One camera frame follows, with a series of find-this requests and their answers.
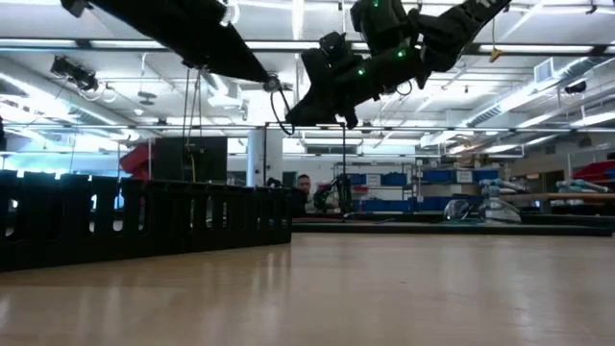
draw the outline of white label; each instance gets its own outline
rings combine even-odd
[[[472,183],[472,171],[457,171],[458,183]]]

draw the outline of black fence panel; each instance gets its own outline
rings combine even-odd
[[[286,189],[70,174],[19,179],[2,170],[0,271],[287,243],[288,196]]]

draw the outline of robotic arm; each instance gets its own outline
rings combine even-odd
[[[320,39],[320,49],[302,53],[311,86],[286,115],[293,125],[336,122],[357,125],[355,106],[414,79],[423,88],[432,71],[451,69],[480,29],[511,0],[466,0],[434,17],[404,12],[401,0],[358,0],[351,8],[355,31],[371,58],[354,55],[345,34]],[[80,16],[90,3],[123,20],[182,56],[190,67],[279,87],[231,23],[224,0],[61,0]]]
[[[451,69],[480,29],[510,1],[466,0],[434,17],[416,9],[404,13],[400,0],[359,0],[351,17],[371,58],[353,55],[345,34],[322,37],[320,49],[301,55],[311,86],[286,121],[299,126],[332,123],[339,114],[353,129],[355,106],[379,100],[381,93],[392,93],[411,79],[423,88],[432,71]]]

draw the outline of wooden table surface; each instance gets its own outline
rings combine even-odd
[[[612,346],[615,241],[294,235],[0,274],[2,346]]]

